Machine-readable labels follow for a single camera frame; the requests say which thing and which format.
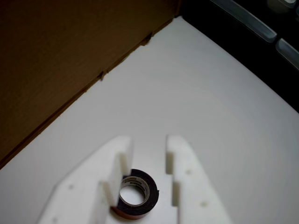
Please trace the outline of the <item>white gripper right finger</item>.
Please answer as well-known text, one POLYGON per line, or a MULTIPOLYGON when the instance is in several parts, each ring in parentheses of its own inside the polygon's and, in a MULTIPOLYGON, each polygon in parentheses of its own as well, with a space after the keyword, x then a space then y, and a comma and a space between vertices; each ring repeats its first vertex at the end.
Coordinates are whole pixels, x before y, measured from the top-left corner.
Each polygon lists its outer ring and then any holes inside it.
POLYGON ((166 137, 166 173, 172 175, 172 204, 180 224, 231 224, 194 149, 179 135, 166 137))

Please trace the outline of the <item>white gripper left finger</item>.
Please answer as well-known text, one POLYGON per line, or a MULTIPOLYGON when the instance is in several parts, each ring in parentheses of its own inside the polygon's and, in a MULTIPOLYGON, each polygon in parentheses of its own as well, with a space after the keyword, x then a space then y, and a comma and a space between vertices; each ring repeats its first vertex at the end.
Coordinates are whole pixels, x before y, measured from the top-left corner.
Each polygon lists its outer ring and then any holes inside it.
POLYGON ((103 224, 116 206, 123 176, 132 167, 134 143, 118 136, 95 150, 54 188, 39 224, 103 224))

